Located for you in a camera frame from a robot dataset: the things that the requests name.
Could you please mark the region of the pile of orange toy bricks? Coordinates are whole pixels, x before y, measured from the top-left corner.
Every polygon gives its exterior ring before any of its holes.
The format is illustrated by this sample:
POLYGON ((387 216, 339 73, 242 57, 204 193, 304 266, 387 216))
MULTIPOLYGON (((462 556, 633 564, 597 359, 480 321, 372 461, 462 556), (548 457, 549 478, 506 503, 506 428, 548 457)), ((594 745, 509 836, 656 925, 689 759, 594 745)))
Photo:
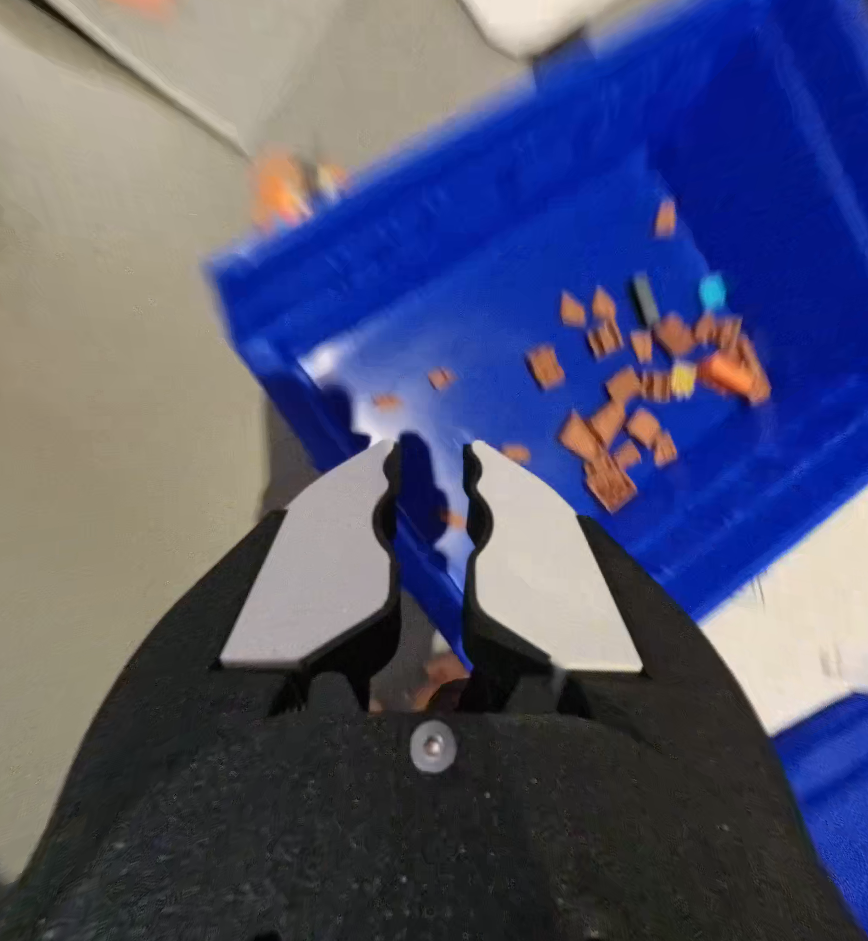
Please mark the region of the pile of orange toy bricks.
POLYGON ((408 445, 410 520, 432 544, 461 527, 459 457, 475 439, 620 513, 644 471, 677 462, 678 427, 699 399, 769 398, 764 366, 744 350, 754 326, 737 287, 663 181, 613 179, 553 200, 387 303, 364 328, 366 414, 408 445), (652 329, 630 292, 640 272, 662 315, 652 329), (710 272, 726 283, 717 312, 698 297, 710 272), (677 359, 698 369, 688 401, 671 396, 677 359))

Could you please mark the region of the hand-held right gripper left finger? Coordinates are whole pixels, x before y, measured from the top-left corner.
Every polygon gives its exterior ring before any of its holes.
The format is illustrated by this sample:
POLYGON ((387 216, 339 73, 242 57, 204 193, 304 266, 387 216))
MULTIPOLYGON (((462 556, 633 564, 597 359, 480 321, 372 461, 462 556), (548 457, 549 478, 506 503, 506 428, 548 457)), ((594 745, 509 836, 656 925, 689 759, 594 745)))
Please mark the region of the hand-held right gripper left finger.
POLYGON ((401 634, 401 451, 379 441, 287 505, 218 656, 222 668, 340 673, 369 694, 401 634))

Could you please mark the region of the blue plastic bin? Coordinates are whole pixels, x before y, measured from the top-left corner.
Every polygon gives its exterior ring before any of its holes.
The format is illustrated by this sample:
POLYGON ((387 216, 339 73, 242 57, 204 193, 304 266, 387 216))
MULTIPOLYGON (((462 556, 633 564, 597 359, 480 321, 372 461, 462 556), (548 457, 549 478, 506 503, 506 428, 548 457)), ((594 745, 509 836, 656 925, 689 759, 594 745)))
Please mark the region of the blue plastic bin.
POLYGON ((773 739, 819 857, 868 935, 868 694, 773 739))
POLYGON ((404 587, 461 638, 471 543, 462 449, 526 469, 598 519, 694 618, 868 485, 868 2, 701 2, 362 177, 302 226, 207 268, 237 354, 316 467, 407 436, 404 587), (716 273, 768 403, 699 389, 658 405, 678 459, 608 514, 558 441, 633 363, 560 318, 647 275, 694 323, 716 273))

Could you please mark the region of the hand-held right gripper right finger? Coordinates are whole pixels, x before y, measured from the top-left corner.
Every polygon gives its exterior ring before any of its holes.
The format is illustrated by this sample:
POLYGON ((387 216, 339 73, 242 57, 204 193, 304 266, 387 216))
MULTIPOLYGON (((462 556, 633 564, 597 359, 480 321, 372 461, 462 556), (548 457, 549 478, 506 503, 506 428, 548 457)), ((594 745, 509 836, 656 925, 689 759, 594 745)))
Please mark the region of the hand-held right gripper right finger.
POLYGON ((462 645, 485 695, 522 679, 637 679, 642 656, 575 509, 485 441, 463 450, 472 550, 462 645))

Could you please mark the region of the orange toy brick model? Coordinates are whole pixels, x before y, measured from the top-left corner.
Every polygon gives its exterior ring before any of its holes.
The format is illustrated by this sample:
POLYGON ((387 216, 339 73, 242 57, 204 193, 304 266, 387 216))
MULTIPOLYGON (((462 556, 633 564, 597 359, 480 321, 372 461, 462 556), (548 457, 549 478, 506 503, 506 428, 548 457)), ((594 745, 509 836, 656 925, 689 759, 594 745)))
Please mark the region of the orange toy brick model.
POLYGON ((332 163, 267 152, 253 170, 253 223, 264 231, 295 228, 338 202, 348 184, 346 171, 332 163))

